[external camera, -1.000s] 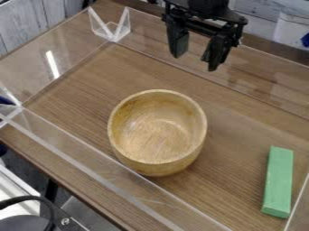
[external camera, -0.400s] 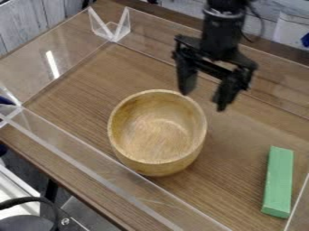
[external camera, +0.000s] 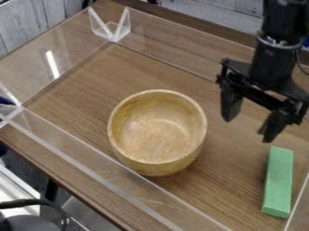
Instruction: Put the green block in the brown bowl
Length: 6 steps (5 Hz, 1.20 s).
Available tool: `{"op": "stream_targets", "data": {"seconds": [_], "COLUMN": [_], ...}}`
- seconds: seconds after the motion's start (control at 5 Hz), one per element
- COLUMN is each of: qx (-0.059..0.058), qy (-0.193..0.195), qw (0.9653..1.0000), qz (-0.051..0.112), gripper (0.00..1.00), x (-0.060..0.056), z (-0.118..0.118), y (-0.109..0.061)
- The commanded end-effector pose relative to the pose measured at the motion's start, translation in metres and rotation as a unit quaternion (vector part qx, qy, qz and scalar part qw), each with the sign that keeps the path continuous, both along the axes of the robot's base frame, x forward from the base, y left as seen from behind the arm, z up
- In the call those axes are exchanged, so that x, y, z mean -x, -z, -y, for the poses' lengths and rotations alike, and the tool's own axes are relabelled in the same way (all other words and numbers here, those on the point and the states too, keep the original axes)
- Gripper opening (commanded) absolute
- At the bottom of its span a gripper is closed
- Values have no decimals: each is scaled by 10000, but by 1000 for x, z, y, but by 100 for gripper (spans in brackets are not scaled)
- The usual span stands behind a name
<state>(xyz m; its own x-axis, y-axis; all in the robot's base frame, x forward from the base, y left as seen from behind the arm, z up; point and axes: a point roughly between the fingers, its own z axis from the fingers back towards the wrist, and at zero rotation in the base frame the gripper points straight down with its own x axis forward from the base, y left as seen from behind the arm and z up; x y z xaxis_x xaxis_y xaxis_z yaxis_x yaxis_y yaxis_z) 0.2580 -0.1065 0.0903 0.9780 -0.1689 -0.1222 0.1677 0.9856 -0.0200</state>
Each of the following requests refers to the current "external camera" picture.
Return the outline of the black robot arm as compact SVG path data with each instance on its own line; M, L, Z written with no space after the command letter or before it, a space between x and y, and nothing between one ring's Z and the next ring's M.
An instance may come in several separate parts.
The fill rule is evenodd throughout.
M267 143L275 141L287 126L303 122L309 110L309 92L292 78L294 70L302 67L300 50L308 35L309 0L264 0L253 61L221 60L221 115L232 121L244 99L265 107L271 114L259 133Z

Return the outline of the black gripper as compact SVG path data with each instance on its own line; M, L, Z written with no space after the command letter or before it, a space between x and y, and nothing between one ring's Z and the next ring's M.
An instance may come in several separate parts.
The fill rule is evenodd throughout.
M217 75L221 115L231 122L241 112L245 98L267 108L271 114L259 129L264 143L272 143L288 125L303 122L309 108L309 92L292 77L300 63L303 39L287 41L259 36L251 63L221 60L223 70Z

